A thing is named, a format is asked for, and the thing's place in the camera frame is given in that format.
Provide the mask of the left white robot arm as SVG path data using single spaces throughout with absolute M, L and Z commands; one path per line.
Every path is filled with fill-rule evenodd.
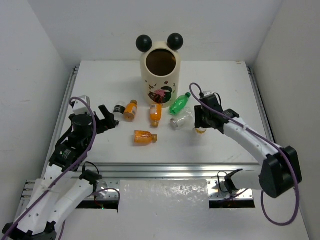
M 94 133 L 102 134 L 116 127 L 115 116 L 105 105 L 99 110 L 104 116 L 85 112 L 71 114 L 71 126 L 56 143 L 40 186 L 23 213 L 3 230 L 3 238 L 12 240 L 55 240 L 64 228 L 66 218 L 87 197 L 106 192 L 108 187 L 97 172 L 83 170 L 73 187 L 63 196 L 61 191 L 79 169 L 91 150 Z

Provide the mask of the orange bottle front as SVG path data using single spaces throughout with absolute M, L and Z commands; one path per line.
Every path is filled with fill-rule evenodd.
M 135 144 L 148 145 L 156 143 L 158 141 L 158 135 L 149 131 L 135 130 L 133 135 L 133 142 Z

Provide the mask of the green plastic bottle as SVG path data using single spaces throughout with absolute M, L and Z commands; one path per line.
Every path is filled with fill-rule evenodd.
M 169 113 L 171 115 L 177 115 L 188 103 L 191 93 L 187 92 L 184 95 L 180 95 L 175 102 L 169 107 Z

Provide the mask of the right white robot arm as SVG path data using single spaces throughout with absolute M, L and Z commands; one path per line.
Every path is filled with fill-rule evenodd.
M 245 122 L 238 113 L 232 109 L 223 110 L 217 93 L 207 91 L 199 96 L 201 104 L 194 107 L 195 128 L 218 130 L 250 153 L 261 167 L 252 173 L 243 168 L 228 173 L 221 190 L 233 194 L 242 188 L 252 188 L 275 199 L 302 182 L 298 153 L 293 147 L 267 142 L 254 130 L 245 129 Z

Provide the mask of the clear crushed plastic bottle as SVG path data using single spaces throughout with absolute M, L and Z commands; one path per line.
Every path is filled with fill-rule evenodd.
M 190 107 L 186 107 L 170 119 L 170 126 L 173 130 L 182 129 L 193 120 L 193 117 L 193 110 Z

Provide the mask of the clear bottle with black label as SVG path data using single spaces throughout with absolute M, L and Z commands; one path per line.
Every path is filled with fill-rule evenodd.
M 116 119 L 120 119 L 123 117 L 125 109 L 126 109 L 126 103 L 123 101 L 118 101 L 113 109 L 113 115 Z

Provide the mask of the orange bottle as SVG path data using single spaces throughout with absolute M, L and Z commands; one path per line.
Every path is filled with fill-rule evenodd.
M 195 130 L 195 132 L 196 132 L 197 134 L 199 134 L 199 135 L 203 135 L 203 134 L 207 131 L 206 128 L 202 128 L 202 127 L 195 128 L 194 130 Z
M 126 106 L 123 117 L 126 121 L 132 122 L 138 111 L 138 102 L 136 100 L 131 100 L 130 103 Z
M 149 109 L 150 125 L 153 128 L 157 128 L 159 126 L 161 118 L 162 118 L 162 106 L 160 104 L 152 104 Z
M 135 130 L 133 135 L 133 142 L 135 144 L 148 145 L 156 143 L 158 141 L 158 135 L 149 131 Z

